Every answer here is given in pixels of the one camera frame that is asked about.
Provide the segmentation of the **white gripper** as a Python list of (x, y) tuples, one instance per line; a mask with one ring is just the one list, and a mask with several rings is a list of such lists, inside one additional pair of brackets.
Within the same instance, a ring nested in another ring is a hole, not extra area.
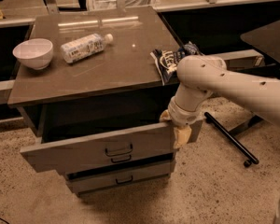
[(159, 122), (172, 121), (176, 125), (174, 126), (174, 148), (181, 148), (189, 141), (192, 133), (189, 125), (198, 119), (202, 102), (202, 99), (178, 100), (173, 97), (168, 104), (168, 110), (161, 113)]

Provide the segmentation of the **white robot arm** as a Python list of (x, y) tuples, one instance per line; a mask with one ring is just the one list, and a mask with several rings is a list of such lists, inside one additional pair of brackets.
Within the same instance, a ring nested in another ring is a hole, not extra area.
[[(168, 108), (160, 120), (174, 124), (175, 145), (181, 147), (188, 142), (190, 126), (198, 118), (200, 107), (212, 93), (230, 100), (262, 119), (280, 128), (280, 80), (258, 77), (226, 69), (225, 62), (216, 56), (188, 56), (177, 65), (179, 86), (171, 98)], [(258, 217), (248, 217), (249, 209), (259, 206), (256, 197), (257, 184), (248, 187), (237, 176), (235, 186), (224, 189), (222, 204), (227, 211), (234, 212), (242, 197), (247, 203), (240, 205), (239, 221), (230, 224), (280, 224), (280, 196), (271, 222), (262, 222)]]

